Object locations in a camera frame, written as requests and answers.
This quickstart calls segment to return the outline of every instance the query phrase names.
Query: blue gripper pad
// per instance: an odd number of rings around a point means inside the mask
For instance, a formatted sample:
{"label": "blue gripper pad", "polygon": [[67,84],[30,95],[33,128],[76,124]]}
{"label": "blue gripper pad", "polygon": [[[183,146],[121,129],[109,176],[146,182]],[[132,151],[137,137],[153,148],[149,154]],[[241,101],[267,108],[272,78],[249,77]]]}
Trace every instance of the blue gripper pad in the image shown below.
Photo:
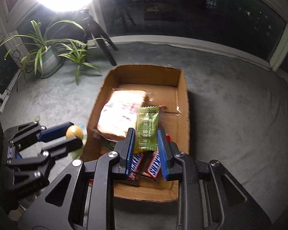
{"label": "blue gripper pad", "polygon": [[54,139],[63,137],[65,136],[67,129],[72,125],[74,124],[71,122],[66,122],[49,129],[42,130],[40,135],[37,137],[37,140],[39,142],[47,143]]}
{"label": "blue gripper pad", "polygon": [[131,164],[132,164],[132,158],[133,158],[133,150],[134,150],[134,143],[135,143],[135,130],[132,129],[132,135],[129,141],[129,148],[128,148],[128,154],[126,158],[126,178],[130,175],[131,172]]}
{"label": "blue gripper pad", "polygon": [[182,168],[174,162],[174,154],[178,152],[178,147],[175,143],[169,142],[166,139],[166,134],[163,129],[157,131],[158,151],[160,156],[161,171],[165,180],[179,180],[182,176]]}

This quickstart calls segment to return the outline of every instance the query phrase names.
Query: black cable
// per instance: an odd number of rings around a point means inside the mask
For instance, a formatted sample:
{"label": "black cable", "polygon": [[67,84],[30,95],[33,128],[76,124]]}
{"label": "black cable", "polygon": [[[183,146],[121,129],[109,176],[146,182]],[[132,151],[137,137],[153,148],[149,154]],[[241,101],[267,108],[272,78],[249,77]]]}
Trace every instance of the black cable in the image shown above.
{"label": "black cable", "polygon": [[[16,57],[16,56],[14,55],[15,52],[18,52],[18,53],[19,53],[19,56],[18,56],[18,57]],[[17,64],[17,62],[20,60],[20,56],[21,56],[20,51],[16,49],[16,50],[13,51],[12,55],[13,55],[14,58],[17,58],[17,60],[16,60],[16,62],[15,62],[15,63]],[[27,71],[25,70],[25,73],[31,73],[31,72],[33,71],[33,69],[34,69],[34,67],[33,67],[32,70],[29,71],[29,72],[27,72]],[[19,79],[19,76],[21,75],[21,73],[23,73],[23,70],[21,70],[21,71],[19,72],[19,74],[18,74],[18,76],[17,76],[17,79],[16,79],[16,92],[18,92],[18,79]]]}

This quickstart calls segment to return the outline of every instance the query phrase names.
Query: glass window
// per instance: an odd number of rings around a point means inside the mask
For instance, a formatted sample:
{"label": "glass window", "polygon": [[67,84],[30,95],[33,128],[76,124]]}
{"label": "glass window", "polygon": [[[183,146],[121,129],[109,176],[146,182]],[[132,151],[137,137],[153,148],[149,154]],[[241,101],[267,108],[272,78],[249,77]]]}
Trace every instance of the glass window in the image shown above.
{"label": "glass window", "polygon": [[261,0],[100,0],[110,36],[211,41],[268,60],[286,22]]}

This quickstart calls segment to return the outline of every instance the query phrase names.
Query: floor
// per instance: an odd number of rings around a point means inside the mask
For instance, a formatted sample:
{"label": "floor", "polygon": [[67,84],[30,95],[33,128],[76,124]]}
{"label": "floor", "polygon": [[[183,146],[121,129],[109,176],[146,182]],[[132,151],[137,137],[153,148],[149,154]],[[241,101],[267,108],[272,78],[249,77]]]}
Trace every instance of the floor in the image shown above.
{"label": "floor", "polygon": [[[113,52],[118,64],[170,65],[184,71],[190,103],[190,153],[201,161],[220,160],[274,222],[288,205],[288,86],[271,71],[247,62],[168,45],[130,43]],[[112,68],[99,49],[82,69],[65,65],[47,80],[19,80],[1,116],[2,127],[33,121],[86,125],[99,87]],[[36,155],[42,144],[24,150]],[[57,161],[52,181],[71,161]],[[115,199],[116,229],[175,229],[177,203]]]}

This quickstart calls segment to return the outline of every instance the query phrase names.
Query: metal screw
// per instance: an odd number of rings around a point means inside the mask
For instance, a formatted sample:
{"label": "metal screw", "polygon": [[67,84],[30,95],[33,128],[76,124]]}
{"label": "metal screw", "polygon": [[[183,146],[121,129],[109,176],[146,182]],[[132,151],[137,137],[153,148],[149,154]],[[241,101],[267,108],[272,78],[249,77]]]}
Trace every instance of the metal screw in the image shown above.
{"label": "metal screw", "polygon": [[80,159],[75,159],[71,163],[73,166],[78,167],[82,164],[82,161]]}
{"label": "metal screw", "polygon": [[110,158],[114,158],[114,157],[116,157],[118,155],[118,153],[116,152],[116,151],[110,151],[109,153],[108,153],[108,156],[110,157]]}
{"label": "metal screw", "polygon": [[39,171],[35,171],[35,172],[34,172],[34,175],[35,175],[35,177],[37,178],[37,177],[40,177],[40,176],[41,176],[41,173],[40,173]]}
{"label": "metal screw", "polygon": [[220,166],[220,162],[219,162],[218,160],[212,160],[212,161],[210,162],[210,164],[211,164],[212,166],[214,166],[214,167]]}
{"label": "metal screw", "polygon": [[43,151],[43,156],[49,156],[49,151]]}
{"label": "metal screw", "polygon": [[176,152],[176,153],[175,153],[175,156],[177,156],[177,157],[179,157],[179,158],[182,158],[182,157],[185,156],[185,153],[183,153],[182,151]]}

